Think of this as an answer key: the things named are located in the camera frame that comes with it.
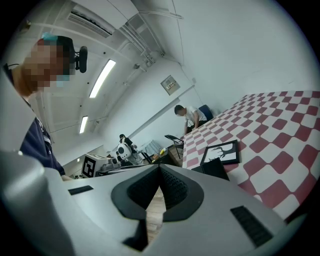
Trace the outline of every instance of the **dark blue shirt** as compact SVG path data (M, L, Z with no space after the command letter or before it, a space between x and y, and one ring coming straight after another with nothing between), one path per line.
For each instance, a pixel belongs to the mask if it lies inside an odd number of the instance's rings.
M5 66L4 70L12 84L14 84L12 71L8 69L8 66ZM52 152L49 133L37 117L33 120L28 132L26 133L20 151L24 155L39 160L44 167L56 169L59 171L60 175L66 174L64 168L56 160Z

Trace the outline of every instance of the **ceiling light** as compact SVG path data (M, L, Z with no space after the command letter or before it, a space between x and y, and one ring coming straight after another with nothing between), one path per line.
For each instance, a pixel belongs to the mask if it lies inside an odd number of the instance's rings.
M82 134L85 131L87 120L88 120L88 116L82 117L82 122L81 122L79 134Z
M112 70L112 68L114 67L116 63L109 59L108 62L106 63L106 65L104 66L102 72L100 73L98 79L96 80L94 87L90 93L90 98L95 98L98 94L98 91L100 89L100 87L102 86L102 84L104 83L107 75L110 73L110 71Z

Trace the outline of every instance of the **red and white checkered floor mat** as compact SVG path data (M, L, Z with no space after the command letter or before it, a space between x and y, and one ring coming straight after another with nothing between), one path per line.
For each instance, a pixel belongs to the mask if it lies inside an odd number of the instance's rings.
M200 165L207 146L238 140L240 163L225 165L231 182L283 219L320 175L320 91L245 95L184 138L183 165Z

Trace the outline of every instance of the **office chair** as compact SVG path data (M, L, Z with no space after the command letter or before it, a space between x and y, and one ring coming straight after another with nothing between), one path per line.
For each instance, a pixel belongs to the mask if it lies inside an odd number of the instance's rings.
M204 113L206 119L208 121L210 121L212 118L214 118L214 116L212 115L212 112L210 110L210 108L207 105L203 105L201 107L199 107L199 110Z
M177 137L175 137L175 136L172 136L172 135L165 135L164 137L166 137L167 139L169 139L169 140L172 140L173 141L173 145L174 145L174 147L175 147L175 150L176 150L176 152L177 152L177 154L178 154L178 157L179 157L179 159L181 159L181 157L180 157L180 155L184 155L184 152L183 152L183 150L184 150L184 141L182 140L182 139L179 139L179 138L177 138Z

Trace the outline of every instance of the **air conditioner vent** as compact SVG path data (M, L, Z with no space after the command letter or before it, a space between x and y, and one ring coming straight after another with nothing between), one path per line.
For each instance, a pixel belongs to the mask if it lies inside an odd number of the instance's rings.
M68 21L77 23L97 34L100 36L107 38L108 36L112 35L112 32L107 31L103 26L101 26L97 21L86 17L86 15L72 10L70 15L68 16Z

